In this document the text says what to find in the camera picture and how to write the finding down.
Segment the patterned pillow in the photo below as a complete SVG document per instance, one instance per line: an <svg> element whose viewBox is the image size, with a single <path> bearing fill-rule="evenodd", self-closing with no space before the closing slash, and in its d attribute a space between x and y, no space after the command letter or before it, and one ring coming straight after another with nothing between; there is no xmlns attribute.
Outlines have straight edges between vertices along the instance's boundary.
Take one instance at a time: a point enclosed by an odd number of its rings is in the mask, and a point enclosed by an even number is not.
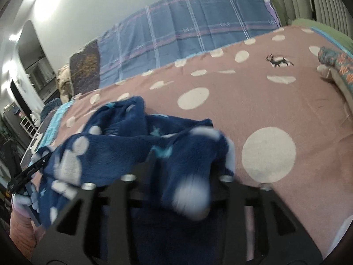
<svg viewBox="0 0 353 265"><path fill-rule="evenodd" d="M93 40L70 58L70 74L73 95L98 89L100 55L97 40Z"/></svg>
<svg viewBox="0 0 353 265"><path fill-rule="evenodd" d="M335 81L353 112L353 58L327 47L320 49L318 58L322 64L331 67L328 77Z"/></svg>

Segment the black metal frame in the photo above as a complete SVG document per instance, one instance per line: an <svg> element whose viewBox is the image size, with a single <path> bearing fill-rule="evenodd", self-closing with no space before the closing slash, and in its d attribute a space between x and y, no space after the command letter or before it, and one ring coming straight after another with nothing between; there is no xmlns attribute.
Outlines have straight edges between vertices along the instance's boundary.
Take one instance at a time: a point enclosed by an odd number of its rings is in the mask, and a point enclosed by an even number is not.
<svg viewBox="0 0 353 265"><path fill-rule="evenodd" d="M47 265L56 260L66 265L138 265L129 208L146 206L139 180L154 167L154 160L137 165L130 175L133 179L80 190L37 245L32 263ZM211 206L227 209L227 232L219 246L223 265L321 263L321 253L310 235L268 185L250 187L230 176L218 177L217 168L211 172ZM99 259L101 233L97 226L104 205L109 205L107 261ZM248 262L245 206L254 208L255 221L255 255Z"/></svg>

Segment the pillow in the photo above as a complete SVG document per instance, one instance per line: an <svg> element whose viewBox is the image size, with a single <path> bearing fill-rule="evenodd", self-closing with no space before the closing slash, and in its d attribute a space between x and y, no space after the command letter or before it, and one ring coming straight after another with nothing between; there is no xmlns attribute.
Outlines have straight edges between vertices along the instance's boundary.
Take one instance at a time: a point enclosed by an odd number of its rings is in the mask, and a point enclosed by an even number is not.
<svg viewBox="0 0 353 265"><path fill-rule="evenodd" d="M345 47L348 51L353 53L353 40L349 38L347 35L337 31L336 29L308 19L296 19L292 22L292 26L305 26L305 27L315 27L321 31L324 31L330 37L339 42L343 47Z"/></svg>
<svg viewBox="0 0 353 265"><path fill-rule="evenodd" d="M85 94L99 88L100 54L97 40L87 44L70 58L72 94Z"/></svg>
<svg viewBox="0 0 353 265"><path fill-rule="evenodd" d="M320 49L320 63L317 70L326 79L333 80L343 93L351 112L353 112L353 59L347 54L326 47Z"/></svg>

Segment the doorway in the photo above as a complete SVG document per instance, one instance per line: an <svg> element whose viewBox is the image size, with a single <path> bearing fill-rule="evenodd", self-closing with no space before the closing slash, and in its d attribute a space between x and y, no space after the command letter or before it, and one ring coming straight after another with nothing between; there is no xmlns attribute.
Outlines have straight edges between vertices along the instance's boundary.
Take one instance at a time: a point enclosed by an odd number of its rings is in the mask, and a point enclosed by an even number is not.
<svg viewBox="0 0 353 265"><path fill-rule="evenodd" d="M18 40L18 54L32 86L44 103L59 96L55 72L38 40L34 26L28 20Z"/></svg>

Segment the deer print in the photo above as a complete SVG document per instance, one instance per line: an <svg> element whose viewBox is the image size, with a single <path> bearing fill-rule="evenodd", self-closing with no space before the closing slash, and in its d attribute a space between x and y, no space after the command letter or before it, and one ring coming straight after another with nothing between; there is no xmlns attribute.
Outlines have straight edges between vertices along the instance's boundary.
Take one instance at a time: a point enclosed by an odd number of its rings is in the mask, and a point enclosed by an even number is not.
<svg viewBox="0 0 353 265"><path fill-rule="evenodd" d="M282 59L280 60L278 58L274 58L272 54L266 57L266 61L269 61L274 67L280 67L282 63L285 63L287 66L289 66L290 64L294 66L291 61L286 60L284 57L282 57Z"/></svg>

